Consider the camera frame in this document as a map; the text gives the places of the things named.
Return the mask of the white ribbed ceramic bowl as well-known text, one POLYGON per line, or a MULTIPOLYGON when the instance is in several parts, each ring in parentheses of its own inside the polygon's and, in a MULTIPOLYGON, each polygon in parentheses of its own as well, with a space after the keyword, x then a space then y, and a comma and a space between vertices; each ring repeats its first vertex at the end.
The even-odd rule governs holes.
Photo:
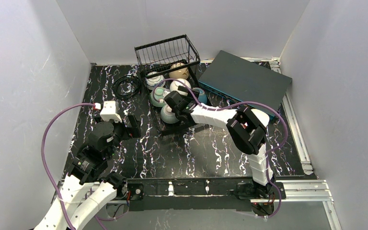
POLYGON ((177 91, 177 87, 178 87, 179 85, 184 85, 184 86, 186 86, 186 87, 188 87, 188 88, 192 88, 192 86, 191 86, 191 84, 190 84, 190 82, 189 82, 188 80, 186 80, 186 79, 177 79, 177 80, 173 80, 173 81, 171 82, 171 84, 170 84, 170 86, 169 86, 169 90, 170 90, 171 92, 173 92, 173 91, 177 91))

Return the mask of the black wire dish rack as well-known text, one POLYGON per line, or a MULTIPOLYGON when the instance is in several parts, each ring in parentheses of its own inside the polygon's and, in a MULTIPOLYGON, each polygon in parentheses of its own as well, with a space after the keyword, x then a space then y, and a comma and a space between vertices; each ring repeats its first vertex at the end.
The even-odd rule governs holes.
POLYGON ((184 68, 189 70, 191 86, 201 87, 193 71, 200 64, 200 56, 187 35, 137 46, 134 50, 138 61, 138 75, 149 99, 152 90, 148 88, 147 79, 159 75, 168 78, 169 73, 184 68))

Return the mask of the orange bowl white inside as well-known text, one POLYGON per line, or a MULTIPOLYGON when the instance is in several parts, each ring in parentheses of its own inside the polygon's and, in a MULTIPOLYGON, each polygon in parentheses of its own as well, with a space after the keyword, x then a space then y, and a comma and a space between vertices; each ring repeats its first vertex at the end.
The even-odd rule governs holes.
POLYGON ((259 109, 252 109, 252 112, 254 115, 259 119, 259 121, 266 127, 269 124, 270 117, 265 112, 259 110, 259 109))

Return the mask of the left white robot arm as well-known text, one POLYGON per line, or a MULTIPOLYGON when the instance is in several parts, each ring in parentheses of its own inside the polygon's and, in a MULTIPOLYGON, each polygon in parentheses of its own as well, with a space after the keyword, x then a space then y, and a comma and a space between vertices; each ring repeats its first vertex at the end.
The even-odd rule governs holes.
POLYGON ((127 179, 111 172, 102 177, 121 141, 141 137, 133 114, 129 125, 117 115, 102 115, 70 165, 64 183, 37 230, 81 230, 112 199, 128 194, 127 179))

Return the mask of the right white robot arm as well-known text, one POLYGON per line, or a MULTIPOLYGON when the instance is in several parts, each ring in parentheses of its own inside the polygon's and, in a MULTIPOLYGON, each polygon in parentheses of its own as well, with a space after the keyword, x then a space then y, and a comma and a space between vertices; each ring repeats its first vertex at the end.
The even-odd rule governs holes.
POLYGON ((251 188, 241 189, 241 195, 271 198, 274 179, 267 162, 265 137, 270 118, 266 113, 245 105, 238 109, 208 106, 177 91, 168 93, 164 101, 180 121, 210 125, 228 131, 237 149, 246 155, 252 170, 253 184, 251 188))

